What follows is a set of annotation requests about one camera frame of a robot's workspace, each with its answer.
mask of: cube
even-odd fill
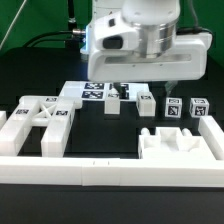
[[[209,102],[205,98],[191,98],[190,114],[191,117],[199,118],[208,115]]]
[[[140,91],[137,93],[136,106],[140,117],[154,117],[156,101],[151,92]]]
[[[165,117],[180,118],[182,110],[181,98],[166,98]]]
[[[104,114],[120,114],[120,96],[114,89],[109,90],[106,94]]]

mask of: white robot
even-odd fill
[[[93,0],[87,34],[89,80],[178,81],[202,77],[212,35],[177,36],[179,15],[179,0]]]

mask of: black surface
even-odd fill
[[[66,80],[86,80],[87,66],[64,49],[18,48],[0,58],[0,110],[8,116],[23,95],[57,96]],[[120,116],[106,116],[103,103],[84,103],[77,111],[65,157],[137,157],[142,127],[189,128],[191,97],[206,97],[210,114],[223,128],[224,70],[208,60],[206,75],[183,81],[172,96],[183,99],[181,119],[165,118],[164,83],[150,83],[157,101],[155,118],[140,118],[134,103],[122,103]],[[43,128],[33,128],[20,156],[40,156]],[[182,223],[222,224],[223,189],[0,185],[0,223]]]

